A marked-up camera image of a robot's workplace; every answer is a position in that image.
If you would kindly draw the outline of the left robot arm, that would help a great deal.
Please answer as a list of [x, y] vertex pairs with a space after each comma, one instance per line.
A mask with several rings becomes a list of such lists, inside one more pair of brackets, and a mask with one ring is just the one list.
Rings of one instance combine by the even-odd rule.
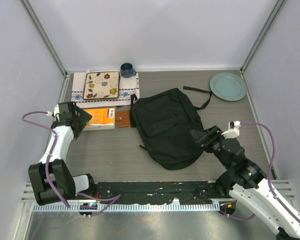
[[[27, 116], [34, 113], [53, 117], [52, 125], [46, 127], [26, 120]], [[24, 122], [51, 132], [44, 155], [37, 164], [32, 164], [28, 168], [30, 183], [38, 205], [63, 202], [69, 207], [68, 200], [73, 200], [78, 193], [87, 200], [96, 195], [97, 188], [91, 174], [73, 176], [65, 163], [71, 142], [78, 139], [91, 118], [89, 113], [73, 101], [58, 103], [53, 112], [36, 111], [22, 117]]]

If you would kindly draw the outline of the black student backpack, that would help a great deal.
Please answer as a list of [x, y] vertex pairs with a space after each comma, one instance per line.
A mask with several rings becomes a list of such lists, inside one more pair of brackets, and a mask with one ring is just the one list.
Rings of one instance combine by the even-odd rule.
[[191, 131], [203, 130], [198, 111], [209, 103], [207, 100], [196, 107], [178, 88], [145, 98], [133, 94], [130, 97], [130, 125], [137, 128], [143, 141], [141, 148], [155, 162], [166, 170], [184, 169], [204, 152], [195, 143]]

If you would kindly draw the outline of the orange paperback book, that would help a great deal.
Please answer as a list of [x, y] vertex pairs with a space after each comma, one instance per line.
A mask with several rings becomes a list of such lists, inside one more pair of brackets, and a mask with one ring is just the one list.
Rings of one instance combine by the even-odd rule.
[[86, 108], [84, 110], [92, 116], [84, 128], [85, 131], [115, 128], [115, 108]]

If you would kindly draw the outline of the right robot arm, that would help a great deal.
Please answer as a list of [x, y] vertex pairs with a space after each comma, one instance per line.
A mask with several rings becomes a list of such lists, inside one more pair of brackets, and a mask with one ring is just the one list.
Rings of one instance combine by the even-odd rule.
[[225, 132], [217, 126], [191, 130], [194, 141], [224, 166], [216, 180], [216, 193], [234, 198], [262, 220], [278, 240], [300, 240], [300, 213], [280, 194], [271, 179], [245, 155], [237, 137], [240, 123], [231, 122]]

